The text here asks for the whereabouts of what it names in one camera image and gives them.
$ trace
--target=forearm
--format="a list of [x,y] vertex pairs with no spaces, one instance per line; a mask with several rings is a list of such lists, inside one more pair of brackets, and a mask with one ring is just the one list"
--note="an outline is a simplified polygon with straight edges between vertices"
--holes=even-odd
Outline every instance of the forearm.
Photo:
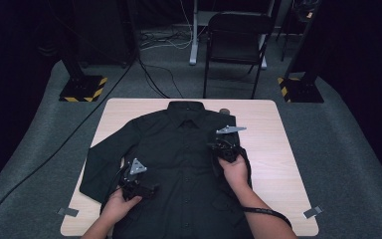
[[89,230],[83,235],[82,239],[103,239],[112,228],[113,223],[110,223],[105,218],[98,218]]
[[[248,185],[233,189],[242,206],[271,209]],[[296,238],[291,228],[276,216],[254,212],[245,212],[245,215],[256,239]]]

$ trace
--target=person's arm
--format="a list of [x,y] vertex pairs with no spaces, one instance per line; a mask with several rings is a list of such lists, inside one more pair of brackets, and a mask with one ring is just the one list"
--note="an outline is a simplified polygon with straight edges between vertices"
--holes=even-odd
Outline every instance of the person's arm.
[[122,197],[122,189],[118,188],[117,191],[110,196],[100,217],[93,223],[89,230],[87,230],[82,239],[105,238],[110,228],[122,219],[139,201],[141,201],[141,197],[139,196],[125,201]]
[[[248,185],[247,166],[240,155],[232,163],[219,158],[219,163],[224,169],[226,180],[243,207],[271,209]],[[296,238],[287,223],[276,216],[253,212],[245,212],[245,215],[256,239]]]

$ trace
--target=shirt collar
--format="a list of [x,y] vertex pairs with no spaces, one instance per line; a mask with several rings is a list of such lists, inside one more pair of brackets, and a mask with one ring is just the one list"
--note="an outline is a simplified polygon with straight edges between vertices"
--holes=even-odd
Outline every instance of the shirt collar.
[[203,126],[204,105],[200,102],[170,102],[167,113],[176,127],[185,120],[192,120],[198,127]]

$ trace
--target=gray carpet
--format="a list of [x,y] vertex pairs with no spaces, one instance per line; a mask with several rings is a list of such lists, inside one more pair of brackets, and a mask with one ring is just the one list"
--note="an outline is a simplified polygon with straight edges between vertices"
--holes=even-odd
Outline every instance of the gray carpet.
[[[171,72],[173,82],[168,71],[147,67],[164,94],[170,98],[182,95],[183,98],[201,99],[204,39],[200,46],[196,66],[188,65],[189,47],[184,50],[152,48],[141,51],[140,55],[144,64]],[[316,85],[324,97],[324,104],[285,103],[277,78],[285,73],[292,51],[289,50],[285,61],[281,62],[281,46],[271,39],[268,68],[261,74],[256,99],[273,100],[277,104],[311,205],[324,209],[316,218],[319,234],[315,238],[382,238],[382,167],[379,161],[345,103],[322,79],[318,79]],[[246,77],[247,69],[213,67],[210,77],[241,79]],[[36,117],[2,170],[0,199],[57,151],[93,112],[49,162],[2,203],[0,238],[63,238],[60,233],[63,217],[56,212],[69,205],[104,108],[102,100],[161,98],[147,84],[137,62],[109,95],[126,69],[91,66],[84,71],[87,75],[108,77],[99,100],[95,103],[59,102],[59,93],[69,75],[64,65],[58,63]],[[250,94],[251,85],[209,82],[208,98],[247,99]]]

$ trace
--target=human hand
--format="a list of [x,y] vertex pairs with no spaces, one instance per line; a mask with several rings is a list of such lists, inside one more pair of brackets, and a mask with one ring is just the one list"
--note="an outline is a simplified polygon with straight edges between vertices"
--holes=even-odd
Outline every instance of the human hand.
[[135,196],[127,201],[122,196],[122,189],[117,187],[116,191],[110,196],[100,218],[110,225],[114,225],[122,219],[129,210],[140,202],[142,197]]
[[228,162],[223,158],[218,158],[219,164],[223,168],[225,178],[233,190],[243,186],[248,186],[248,170],[244,158],[238,154],[234,162]]

